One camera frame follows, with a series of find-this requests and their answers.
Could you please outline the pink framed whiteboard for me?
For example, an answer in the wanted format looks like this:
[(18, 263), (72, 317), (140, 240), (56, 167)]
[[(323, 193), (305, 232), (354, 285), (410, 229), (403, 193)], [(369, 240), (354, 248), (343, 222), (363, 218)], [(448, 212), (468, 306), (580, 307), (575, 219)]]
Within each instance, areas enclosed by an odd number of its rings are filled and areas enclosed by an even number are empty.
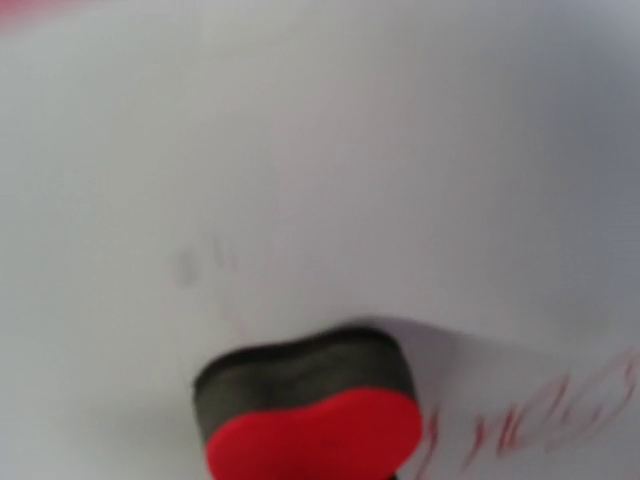
[(204, 479), (212, 358), (402, 344), (403, 479), (639, 475), (635, 1), (1, 13), (1, 475)]

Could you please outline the red black whiteboard eraser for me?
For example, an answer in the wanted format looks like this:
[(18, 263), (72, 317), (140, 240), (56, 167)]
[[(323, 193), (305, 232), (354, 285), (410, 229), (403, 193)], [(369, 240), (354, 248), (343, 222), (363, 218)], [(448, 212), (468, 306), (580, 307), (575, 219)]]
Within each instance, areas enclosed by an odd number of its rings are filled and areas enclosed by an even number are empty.
[(399, 343), (363, 326), (228, 353), (193, 407), (215, 479), (392, 479), (423, 431)]

